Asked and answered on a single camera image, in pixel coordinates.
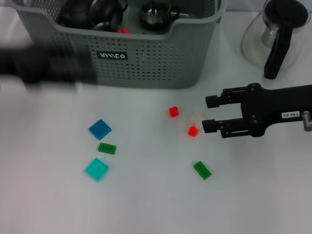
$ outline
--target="teapot lid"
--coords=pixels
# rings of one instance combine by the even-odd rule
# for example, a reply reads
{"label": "teapot lid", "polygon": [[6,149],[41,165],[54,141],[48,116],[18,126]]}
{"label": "teapot lid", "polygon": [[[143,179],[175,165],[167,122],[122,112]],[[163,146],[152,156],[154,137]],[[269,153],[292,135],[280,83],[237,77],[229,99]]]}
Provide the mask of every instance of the teapot lid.
{"label": "teapot lid", "polygon": [[309,18],[307,8],[297,0],[271,0],[265,5],[265,15],[277,25],[289,22],[293,28],[304,26]]}
{"label": "teapot lid", "polygon": [[168,0],[148,0],[147,3],[141,6],[141,10],[149,16],[162,16],[169,9],[170,3]]}

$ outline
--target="red block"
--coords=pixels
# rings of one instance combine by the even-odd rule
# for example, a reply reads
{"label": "red block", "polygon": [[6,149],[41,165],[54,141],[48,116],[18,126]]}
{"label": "red block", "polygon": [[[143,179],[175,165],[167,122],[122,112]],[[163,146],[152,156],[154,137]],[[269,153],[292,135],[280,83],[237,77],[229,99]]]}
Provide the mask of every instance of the red block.
{"label": "red block", "polygon": [[174,106],[169,109],[169,114],[172,118],[177,117],[179,115],[179,109]]}
{"label": "red block", "polygon": [[199,129],[196,128],[195,126],[191,126],[189,129],[189,135],[192,137],[197,136],[198,132],[199,132]]}
{"label": "red block", "polygon": [[119,30],[119,33],[131,34],[131,32],[126,28]]}

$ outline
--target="white tabletop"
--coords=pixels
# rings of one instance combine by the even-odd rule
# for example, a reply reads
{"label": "white tabletop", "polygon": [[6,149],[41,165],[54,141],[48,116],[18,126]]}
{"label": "white tabletop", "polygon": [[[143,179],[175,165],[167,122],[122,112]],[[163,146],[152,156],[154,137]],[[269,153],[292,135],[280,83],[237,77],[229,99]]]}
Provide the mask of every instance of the white tabletop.
{"label": "white tabletop", "polygon": [[[241,117],[238,104],[207,109],[205,97],[223,88],[312,83],[312,24],[297,63],[267,81],[239,50],[254,16],[225,13],[189,89],[30,93],[18,80],[1,80],[0,233],[310,234],[312,135],[302,122],[273,125],[260,138],[187,134],[194,113]],[[27,38],[14,22],[10,42]],[[178,119],[168,117],[172,106]],[[113,129],[101,142],[116,145],[115,156],[97,152],[88,131],[100,118]],[[110,166],[100,182],[83,172],[96,157]],[[193,168],[200,160],[213,173],[206,181]]]}

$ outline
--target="green tile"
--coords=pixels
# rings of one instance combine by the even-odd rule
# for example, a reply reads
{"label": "green tile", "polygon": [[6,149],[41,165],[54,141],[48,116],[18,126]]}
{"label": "green tile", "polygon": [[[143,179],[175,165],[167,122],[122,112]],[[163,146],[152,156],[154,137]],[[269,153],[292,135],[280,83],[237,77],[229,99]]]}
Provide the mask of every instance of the green tile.
{"label": "green tile", "polygon": [[114,155],[116,152],[116,146],[115,145],[110,145],[110,144],[105,144],[105,143],[100,143],[98,146],[98,151],[102,153],[107,153],[110,155]]}
{"label": "green tile", "polygon": [[207,178],[211,176],[210,171],[208,171],[208,169],[205,167],[205,165],[201,161],[196,163],[194,165],[194,168],[204,180],[206,180]]}

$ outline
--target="gray plastic basket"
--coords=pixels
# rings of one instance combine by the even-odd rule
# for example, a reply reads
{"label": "gray plastic basket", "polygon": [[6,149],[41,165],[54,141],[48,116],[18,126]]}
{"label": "gray plastic basket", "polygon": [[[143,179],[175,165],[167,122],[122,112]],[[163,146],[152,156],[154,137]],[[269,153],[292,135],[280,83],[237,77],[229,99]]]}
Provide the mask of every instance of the gray plastic basket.
{"label": "gray plastic basket", "polygon": [[177,19],[166,32],[145,35],[138,20],[138,1],[128,2],[123,26],[131,34],[58,25],[56,19],[65,0],[28,0],[25,5],[23,0],[6,0],[17,10],[33,41],[88,48],[99,84],[137,88],[186,88],[195,84],[215,24],[225,10],[224,0],[177,1],[181,12],[197,19]]}

